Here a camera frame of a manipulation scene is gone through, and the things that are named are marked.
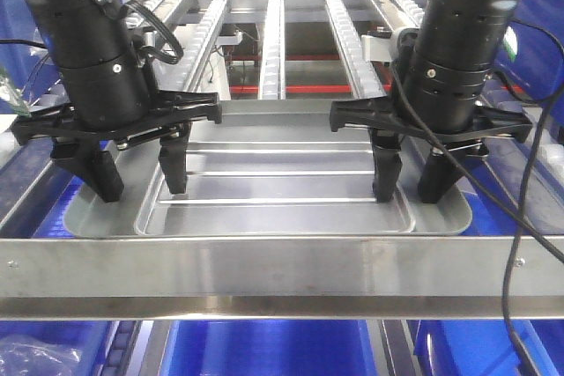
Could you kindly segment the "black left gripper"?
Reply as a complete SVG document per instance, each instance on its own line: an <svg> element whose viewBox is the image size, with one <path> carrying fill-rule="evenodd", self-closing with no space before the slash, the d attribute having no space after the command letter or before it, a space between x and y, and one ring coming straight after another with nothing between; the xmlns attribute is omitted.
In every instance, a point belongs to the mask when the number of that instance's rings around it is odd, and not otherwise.
<svg viewBox="0 0 564 376"><path fill-rule="evenodd" d="M124 142L131 148L160 138L159 163L169 192L184 194L190 122L202 119L221 123L216 92L162 90L146 116L118 129L89 129L78 119L74 106L63 103L17 117L11 132L21 145L32 139L53 138L53 163L111 203L120 199L124 185L111 153L100 148L100 141Z"/></svg>

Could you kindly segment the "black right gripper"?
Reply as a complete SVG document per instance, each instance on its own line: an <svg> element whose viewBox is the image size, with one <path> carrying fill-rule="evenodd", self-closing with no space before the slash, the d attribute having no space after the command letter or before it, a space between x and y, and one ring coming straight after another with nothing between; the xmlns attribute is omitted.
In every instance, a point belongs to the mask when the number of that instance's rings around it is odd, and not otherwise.
<svg viewBox="0 0 564 376"><path fill-rule="evenodd" d="M330 107L330 129L368 129L375 165L373 192L379 203L395 192L402 169L399 136L424 140L433 146L418 184L423 203L438 203L463 177L443 154L447 153L469 172L483 165L487 138L506 137L522 143L531 132L523 113L480 106L447 104L419 108L402 99L378 97L335 101Z"/></svg>

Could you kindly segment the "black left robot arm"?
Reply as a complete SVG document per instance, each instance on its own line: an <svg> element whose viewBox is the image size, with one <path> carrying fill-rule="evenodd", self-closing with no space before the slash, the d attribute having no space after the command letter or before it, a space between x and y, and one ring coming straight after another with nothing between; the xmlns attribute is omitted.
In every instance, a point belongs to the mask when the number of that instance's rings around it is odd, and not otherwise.
<svg viewBox="0 0 564 376"><path fill-rule="evenodd" d="M19 117L17 141L48 137L52 162L79 177L103 201L119 200L124 185L110 152L160 143L159 163L168 189L187 185L186 149L192 122L221 119L215 93L162 90L154 61L183 57L172 31L138 1L26 0L57 67L68 101Z"/></svg>

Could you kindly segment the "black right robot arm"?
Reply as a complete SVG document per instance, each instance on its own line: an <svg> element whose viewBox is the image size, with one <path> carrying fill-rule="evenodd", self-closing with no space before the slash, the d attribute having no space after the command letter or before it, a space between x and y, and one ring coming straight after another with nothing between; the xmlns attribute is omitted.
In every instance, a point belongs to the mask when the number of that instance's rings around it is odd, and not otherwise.
<svg viewBox="0 0 564 376"><path fill-rule="evenodd" d="M498 47L519 0L427 0L418 30L398 36L392 91L382 97L336 101L330 127L367 128L375 163L373 192L386 203L402 168L401 136L428 141L433 149L419 179L419 198L436 203L461 178L460 165L487 154L484 140L531 132L522 113L481 107Z"/></svg>

